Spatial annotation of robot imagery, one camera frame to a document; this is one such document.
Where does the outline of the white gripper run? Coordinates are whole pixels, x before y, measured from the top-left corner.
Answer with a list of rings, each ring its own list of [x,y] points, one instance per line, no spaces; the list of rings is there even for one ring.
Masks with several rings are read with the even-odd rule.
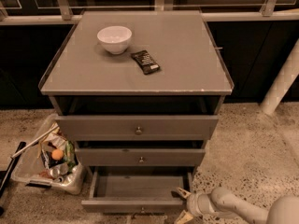
[[[209,194],[190,193],[186,189],[177,187],[177,193],[187,199],[187,210],[183,210],[174,224],[186,224],[193,220],[193,217],[199,217],[205,214],[214,215],[217,209],[210,199]]]

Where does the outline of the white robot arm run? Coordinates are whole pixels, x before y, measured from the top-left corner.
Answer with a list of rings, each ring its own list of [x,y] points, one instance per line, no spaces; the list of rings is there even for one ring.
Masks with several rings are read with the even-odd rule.
[[[186,224],[195,217],[210,214],[214,217],[241,217],[249,224],[299,224],[299,198],[283,196],[273,202],[269,210],[262,209],[236,197],[224,187],[214,188],[209,194],[191,193],[177,188],[186,200],[175,224]]]

